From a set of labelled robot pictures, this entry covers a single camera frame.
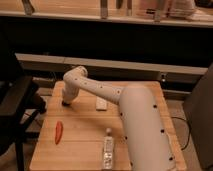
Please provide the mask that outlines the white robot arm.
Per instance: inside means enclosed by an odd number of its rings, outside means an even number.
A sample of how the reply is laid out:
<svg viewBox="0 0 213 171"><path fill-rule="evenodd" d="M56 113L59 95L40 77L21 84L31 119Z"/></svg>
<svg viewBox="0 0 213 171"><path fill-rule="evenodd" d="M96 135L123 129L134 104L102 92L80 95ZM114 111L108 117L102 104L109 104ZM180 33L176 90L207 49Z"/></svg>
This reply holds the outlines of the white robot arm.
<svg viewBox="0 0 213 171"><path fill-rule="evenodd" d="M142 83L115 86L88 77L78 66L63 76L62 103L70 104L82 89L116 104L132 171L173 171L175 158L152 91Z"/></svg>

